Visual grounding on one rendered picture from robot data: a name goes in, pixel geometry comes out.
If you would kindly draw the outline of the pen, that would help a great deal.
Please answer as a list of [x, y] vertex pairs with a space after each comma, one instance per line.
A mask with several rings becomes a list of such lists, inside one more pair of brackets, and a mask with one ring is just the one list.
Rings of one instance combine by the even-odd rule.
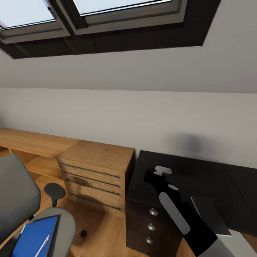
[[46, 240], [43, 242], [43, 244], [41, 245], [41, 247], [40, 247], [40, 249], [39, 249], [39, 251], [38, 251], [38, 253], [36, 254], [35, 257], [38, 256], [38, 254], [40, 253], [41, 249], [45, 246], [45, 244], [46, 244], [46, 242], [48, 241], [48, 239], [49, 239], [49, 236], [48, 236], [48, 237], [46, 238]]

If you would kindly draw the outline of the swivel chair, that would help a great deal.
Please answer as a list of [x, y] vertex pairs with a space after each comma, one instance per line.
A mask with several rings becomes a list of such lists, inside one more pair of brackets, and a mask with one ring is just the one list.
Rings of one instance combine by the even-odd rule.
[[[51, 217], [57, 217], [57, 223], [47, 257], [66, 257], [75, 237], [79, 233], [85, 237], [87, 231], [77, 231], [73, 215], [57, 207], [57, 200], [66, 195], [65, 189], [50, 183], [45, 192], [52, 198], [52, 207], [34, 217], [40, 210], [41, 190], [15, 154], [0, 157], [0, 245], [27, 220], [30, 224]], [[9, 257], [21, 231], [0, 248], [0, 257]]]

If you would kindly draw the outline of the mouse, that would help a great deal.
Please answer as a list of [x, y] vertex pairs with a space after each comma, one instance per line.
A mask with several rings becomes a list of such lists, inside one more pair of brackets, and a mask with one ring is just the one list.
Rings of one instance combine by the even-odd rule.
[[148, 165], [148, 169], [147, 170], [150, 171], [150, 172], [155, 172], [156, 171], [155, 167], [152, 166], [152, 165]]

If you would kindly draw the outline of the folder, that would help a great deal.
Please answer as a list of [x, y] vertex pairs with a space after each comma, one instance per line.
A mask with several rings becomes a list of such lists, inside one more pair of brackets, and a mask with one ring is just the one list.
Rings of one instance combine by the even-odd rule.
[[9, 257], [35, 257], [49, 236], [48, 241], [37, 256], [47, 257], [56, 223], [57, 217], [51, 217], [24, 225]]

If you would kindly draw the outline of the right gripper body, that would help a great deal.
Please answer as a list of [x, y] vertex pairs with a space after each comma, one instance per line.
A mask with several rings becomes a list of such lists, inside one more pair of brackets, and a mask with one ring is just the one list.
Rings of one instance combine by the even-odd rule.
[[164, 175], [159, 176], [159, 175], [154, 174], [154, 172], [146, 171], [143, 180], [145, 182], [151, 183], [152, 186], [154, 187], [155, 182], [157, 180], [164, 180], [165, 181], [165, 178], [166, 177]]

